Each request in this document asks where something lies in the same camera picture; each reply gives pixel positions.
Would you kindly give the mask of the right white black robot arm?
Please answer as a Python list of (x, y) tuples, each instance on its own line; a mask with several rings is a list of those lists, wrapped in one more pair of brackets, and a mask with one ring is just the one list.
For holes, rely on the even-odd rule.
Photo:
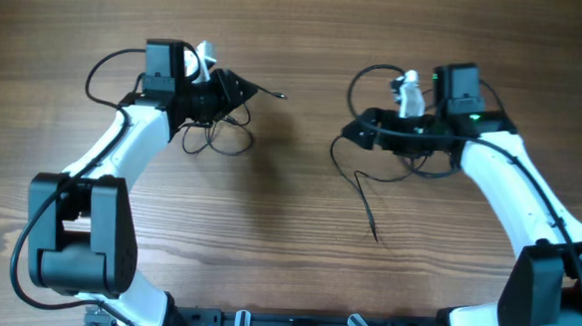
[[(438, 66), (427, 102), (414, 71), (397, 69), (392, 110), (356, 113), (341, 137), (398, 156), (408, 172), (448, 156), (480, 188), (505, 230), (516, 262), (497, 301), (455, 306), (432, 318), (394, 318), (387, 326), (582, 326), (582, 223), (561, 203), (532, 163), (503, 106), (473, 63)], [(361, 316), (349, 326), (370, 326)]]

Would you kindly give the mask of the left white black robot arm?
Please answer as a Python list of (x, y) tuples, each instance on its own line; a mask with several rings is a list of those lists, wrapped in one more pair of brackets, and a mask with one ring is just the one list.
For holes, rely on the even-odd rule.
[(29, 184), (29, 220), (15, 243), (10, 282), (17, 296), (45, 309), (19, 283), (28, 251), (31, 281), (70, 297), (55, 309), (93, 305), (115, 326), (188, 326), (174, 299), (138, 272), (129, 192), (152, 158), (182, 129), (226, 122), (259, 86), (218, 69), (208, 43), (149, 39), (145, 70), (112, 105), (112, 125), (61, 172), (39, 172)]

